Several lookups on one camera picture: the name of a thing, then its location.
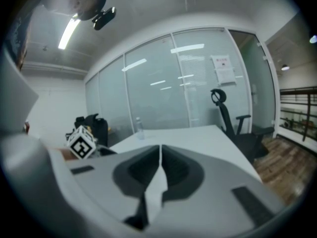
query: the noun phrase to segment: baseboard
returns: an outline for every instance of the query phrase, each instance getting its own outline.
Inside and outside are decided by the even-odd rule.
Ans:
[[[305,146],[303,146],[303,145],[301,145],[301,144],[299,144],[299,143],[293,141],[292,139],[289,139],[288,137],[285,137],[285,136],[283,136],[283,135],[281,135],[281,134],[277,134],[276,137],[281,137],[281,138],[283,138],[283,139],[285,139],[285,140],[287,140],[287,141],[293,143],[294,145],[297,145],[297,146],[299,146],[300,148],[303,148],[304,150],[306,150],[307,152],[309,152],[310,154],[312,154],[314,157],[317,158],[317,153],[316,153],[316,152],[314,152],[313,150],[311,150],[311,149],[309,149],[309,148],[307,148],[307,147],[305,147]]]

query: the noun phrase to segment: white paper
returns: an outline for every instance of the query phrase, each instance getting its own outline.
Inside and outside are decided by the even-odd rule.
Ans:
[[[216,69],[218,83],[226,84],[226,83],[236,83],[236,78],[232,68],[228,69]]]
[[[229,55],[211,56],[215,69],[232,68]]]

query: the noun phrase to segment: black rectangular strip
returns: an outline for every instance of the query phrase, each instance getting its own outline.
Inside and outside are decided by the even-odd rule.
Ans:
[[[263,225],[274,217],[274,214],[272,214],[248,188],[239,187],[233,189],[232,192],[256,227]]]
[[[94,168],[92,166],[84,166],[84,167],[80,167],[80,168],[71,169],[70,171],[73,173],[73,175],[78,175],[78,174],[88,172],[91,170],[94,170]]]

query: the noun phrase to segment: white table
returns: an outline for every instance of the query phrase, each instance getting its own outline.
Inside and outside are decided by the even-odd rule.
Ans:
[[[140,140],[134,134],[112,146],[111,149],[117,153],[124,153],[144,146],[166,144],[228,161],[261,181],[246,157],[216,125],[184,129],[145,130],[144,134],[144,140]],[[159,168],[145,192],[149,223],[152,223],[159,214],[161,197],[163,192],[167,190],[166,175],[161,166],[161,152],[159,162]]]
[[[144,140],[138,139],[134,134],[112,146],[111,149],[123,153],[143,146],[166,144],[228,161],[261,181],[246,157],[216,125],[145,130],[144,133]]]

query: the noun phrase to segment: chair armrest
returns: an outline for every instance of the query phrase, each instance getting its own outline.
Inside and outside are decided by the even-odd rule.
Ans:
[[[240,117],[236,117],[237,120],[239,121],[239,126],[238,126],[238,130],[237,130],[237,135],[240,135],[241,129],[242,129],[242,124],[243,124],[243,120],[245,118],[250,118],[250,115],[244,115],[244,116],[240,116]]]
[[[241,120],[241,119],[245,119],[245,118],[250,118],[250,115],[244,115],[244,116],[240,116],[240,117],[236,117],[237,120]]]
[[[266,134],[271,134],[273,132],[274,132],[273,127],[267,127],[267,128],[259,129],[258,131],[252,132],[252,134],[255,136],[262,136],[262,135],[266,135]]]

